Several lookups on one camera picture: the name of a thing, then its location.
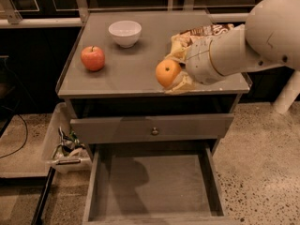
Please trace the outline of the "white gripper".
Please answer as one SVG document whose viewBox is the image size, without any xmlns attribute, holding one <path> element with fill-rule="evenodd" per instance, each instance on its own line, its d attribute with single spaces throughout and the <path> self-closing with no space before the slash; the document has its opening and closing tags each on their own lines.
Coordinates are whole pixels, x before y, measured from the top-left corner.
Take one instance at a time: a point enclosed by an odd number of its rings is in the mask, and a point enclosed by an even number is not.
<svg viewBox="0 0 300 225">
<path fill-rule="evenodd" d="M 214 68 L 210 56 L 212 37 L 202 37 L 196 40 L 190 47 L 184 47 L 180 42 L 174 42 L 171 51 L 165 56 L 178 63 L 186 63 L 186 71 L 181 71 L 172 81 L 171 85 L 164 89 L 166 94 L 184 94 L 193 91 L 196 83 L 210 85 L 225 79 Z"/>
</svg>

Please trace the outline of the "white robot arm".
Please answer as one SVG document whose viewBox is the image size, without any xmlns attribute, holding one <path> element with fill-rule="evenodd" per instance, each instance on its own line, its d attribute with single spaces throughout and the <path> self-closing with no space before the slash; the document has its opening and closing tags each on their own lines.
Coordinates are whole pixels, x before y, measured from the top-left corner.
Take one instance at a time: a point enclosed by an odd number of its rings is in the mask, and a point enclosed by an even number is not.
<svg viewBox="0 0 300 225">
<path fill-rule="evenodd" d="M 300 0 L 262 0 L 246 22 L 214 24 L 172 36 L 169 59 L 185 69 L 165 86 L 183 94 L 198 83 L 210 85 L 242 72 L 300 68 Z"/>
</svg>

